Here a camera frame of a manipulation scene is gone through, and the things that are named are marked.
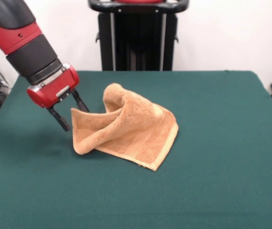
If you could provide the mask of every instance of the black arm segment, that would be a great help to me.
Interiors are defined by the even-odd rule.
[[[33,22],[35,17],[23,0],[0,0],[0,27],[19,29]]]

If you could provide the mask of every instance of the green tablecloth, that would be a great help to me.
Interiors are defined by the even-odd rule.
[[[272,229],[272,99],[251,72],[80,72],[91,112],[113,82],[171,110],[153,172],[79,156],[19,79],[0,111],[0,229]],[[57,105],[69,121],[72,98]]]

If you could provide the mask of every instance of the towel fold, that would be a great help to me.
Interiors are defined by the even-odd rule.
[[[178,133],[173,113],[117,83],[105,89],[103,102],[104,114],[71,109],[76,153],[97,149],[156,171]]]

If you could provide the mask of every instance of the towel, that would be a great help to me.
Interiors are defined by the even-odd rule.
[[[118,83],[106,87],[103,102],[104,114],[71,109],[76,153],[97,149],[156,171],[179,130],[173,113]]]

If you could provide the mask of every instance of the red machine top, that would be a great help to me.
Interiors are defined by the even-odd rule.
[[[117,0],[118,2],[122,3],[130,3],[130,4],[152,4],[152,3],[159,3],[163,2],[163,0]]]

